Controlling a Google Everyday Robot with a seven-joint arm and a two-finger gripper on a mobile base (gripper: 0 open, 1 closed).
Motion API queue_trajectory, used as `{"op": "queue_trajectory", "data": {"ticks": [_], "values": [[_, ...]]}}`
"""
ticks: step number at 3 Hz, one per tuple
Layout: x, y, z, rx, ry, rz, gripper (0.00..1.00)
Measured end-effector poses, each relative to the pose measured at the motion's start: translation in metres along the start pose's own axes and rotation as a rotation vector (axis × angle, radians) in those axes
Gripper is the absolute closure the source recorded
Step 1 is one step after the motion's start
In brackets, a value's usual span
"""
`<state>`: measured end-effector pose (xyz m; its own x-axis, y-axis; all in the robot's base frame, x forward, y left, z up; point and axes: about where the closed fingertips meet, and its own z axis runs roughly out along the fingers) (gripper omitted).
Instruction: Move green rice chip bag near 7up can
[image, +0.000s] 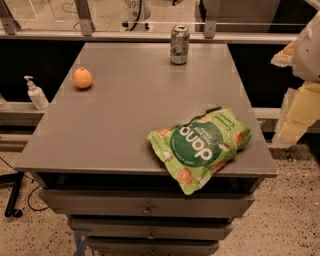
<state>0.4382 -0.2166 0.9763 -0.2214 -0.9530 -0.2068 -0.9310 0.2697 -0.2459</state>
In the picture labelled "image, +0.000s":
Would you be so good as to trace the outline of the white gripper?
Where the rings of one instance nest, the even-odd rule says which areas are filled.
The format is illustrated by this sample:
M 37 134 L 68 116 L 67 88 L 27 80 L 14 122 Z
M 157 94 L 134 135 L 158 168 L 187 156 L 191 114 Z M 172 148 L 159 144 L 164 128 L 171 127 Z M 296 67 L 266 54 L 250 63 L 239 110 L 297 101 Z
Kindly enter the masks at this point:
M 272 138 L 273 144 L 296 144 L 320 119 L 320 11 L 296 41 L 273 56 L 271 63 L 278 67 L 292 65 L 293 74 L 305 80 L 298 89 L 287 90 Z

